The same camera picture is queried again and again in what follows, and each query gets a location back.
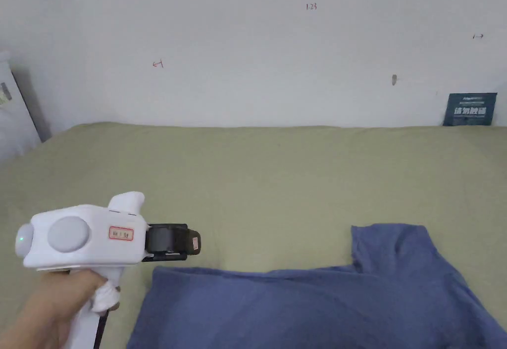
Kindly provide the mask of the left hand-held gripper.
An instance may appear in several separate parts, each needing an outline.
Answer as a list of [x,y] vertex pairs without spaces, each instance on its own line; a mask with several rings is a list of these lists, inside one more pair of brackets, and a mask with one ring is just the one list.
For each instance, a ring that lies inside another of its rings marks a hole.
[[141,192],[127,192],[106,207],[45,211],[19,228],[15,252],[25,267],[73,273],[90,269],[106,278],[73,320],[67,349],[100,347],[106,313],[119,303],[117,288],[126,267],[186,260],[201,252],[201,235],[186,224],[147,223],[141,215],[144,200]]

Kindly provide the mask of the person's left hand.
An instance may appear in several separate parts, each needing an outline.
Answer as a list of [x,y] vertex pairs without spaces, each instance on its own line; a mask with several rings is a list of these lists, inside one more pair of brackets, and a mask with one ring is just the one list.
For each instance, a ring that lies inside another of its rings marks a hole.
[[15,323],[1,336],[2,349],[61,349],[72,320],[107,279],[92,270],[47,272]]

